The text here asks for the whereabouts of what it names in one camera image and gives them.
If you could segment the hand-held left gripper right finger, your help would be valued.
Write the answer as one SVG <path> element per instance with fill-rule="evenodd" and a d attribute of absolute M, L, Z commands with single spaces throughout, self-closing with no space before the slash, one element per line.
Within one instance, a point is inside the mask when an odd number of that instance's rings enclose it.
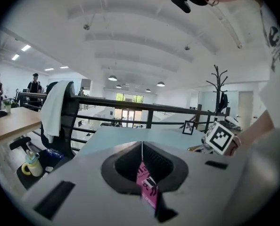
<path fill-rule="evenodd" d="M 223 226 L 246 154 L 233 157 L 143 143 L 144 163 L 156 182 L 156 218 L 170 226 Z"/>

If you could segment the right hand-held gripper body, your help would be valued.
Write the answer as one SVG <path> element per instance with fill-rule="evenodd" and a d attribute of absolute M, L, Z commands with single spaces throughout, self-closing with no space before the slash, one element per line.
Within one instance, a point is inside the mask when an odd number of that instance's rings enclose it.
<path fill-rule="evenodd" d="M 234 134 L 215 121 L 207 133 L 202 137 L 201 153 L 231 155 Z"/>

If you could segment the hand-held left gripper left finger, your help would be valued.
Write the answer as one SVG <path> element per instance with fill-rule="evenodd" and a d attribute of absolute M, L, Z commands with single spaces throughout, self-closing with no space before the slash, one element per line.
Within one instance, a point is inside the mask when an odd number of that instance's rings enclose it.
<path fill-rule="evenodd" d="M 23 215 L 36 226 L 153 226 L 153 212 L 140 196 L 119 194 L 101 175 L 105 159 L 135 144 L 131 142 L 76 156 L 25 193 Z M 61 182 L 73 183 L 74 187 L 48 219 L 36 208 Z"/>

